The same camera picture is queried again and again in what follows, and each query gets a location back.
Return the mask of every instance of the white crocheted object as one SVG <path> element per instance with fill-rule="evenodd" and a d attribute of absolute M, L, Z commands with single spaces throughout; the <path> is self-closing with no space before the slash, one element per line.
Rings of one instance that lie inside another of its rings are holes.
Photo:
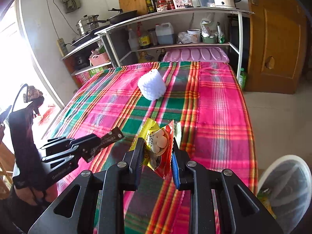
<path fill-rule="evenodd" d="M 159 99 L 166 92 L 166 85 L 157 69 L 152 69 L 138 80 L 138 87 L 143 96 L 151 101 Z"/>

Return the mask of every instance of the wooden door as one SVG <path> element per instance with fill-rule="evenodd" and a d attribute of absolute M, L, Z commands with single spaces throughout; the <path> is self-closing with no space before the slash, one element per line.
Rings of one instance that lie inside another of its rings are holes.
<path fill-rule="evenodd" d="M 306 18 L 296 0 L 249 0 L 246 91 L 293 94 L 306 52 Z"/>

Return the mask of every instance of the electrical outlet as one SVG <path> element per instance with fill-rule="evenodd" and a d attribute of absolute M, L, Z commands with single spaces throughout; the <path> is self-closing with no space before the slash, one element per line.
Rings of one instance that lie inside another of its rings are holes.
<path fill-rule="evenodd" d="M 65 56 L 68 54 L 68 50 L 67 50 L 67 47 L 65 45 L 63 38 L 60 38 L 57 40 L 57 46 L 58 46 L 62 56 Z"/>

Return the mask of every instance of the purple storage bin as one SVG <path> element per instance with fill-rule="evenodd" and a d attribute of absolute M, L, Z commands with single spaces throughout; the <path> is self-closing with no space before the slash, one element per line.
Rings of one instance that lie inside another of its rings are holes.
<path fill-rule="evenodd" d="M 212 61 L 229 63 L 229 58 L 219 47 L 182 47 L 168 50 L 163 61 Z"/>

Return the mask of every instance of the striped fabric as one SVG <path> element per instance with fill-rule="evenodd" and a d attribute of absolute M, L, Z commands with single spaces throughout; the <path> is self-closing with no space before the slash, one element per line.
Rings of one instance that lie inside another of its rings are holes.
<path fill-rule="evenodd" d="M 166 83 L 165 95 L 145 99 L 138 79 L 157 68 Z M 98 172 L 120 161 L 147 118 L 164 126 L 180 121 L 182 141 L 193 160 L 206 168 L 232 169 L 256 191 L 257 168 L 250 121 L 231 68 L 224 63 L 145 63 L 111 68 L 92 77 L 65 107 L 49 131 L 49 137 L 78 138 L 90 133 L 103 136 L 119 126 L 125 139 L 104 149 L 92 162 L 58 183 L 58 191 L 82 171 Z M 124 193 L 125 231 L 135 233 L 187 233 L 189 194 L 177 191 L 172 180 L 164 181 L 143 168 L 140 187 Z"/>

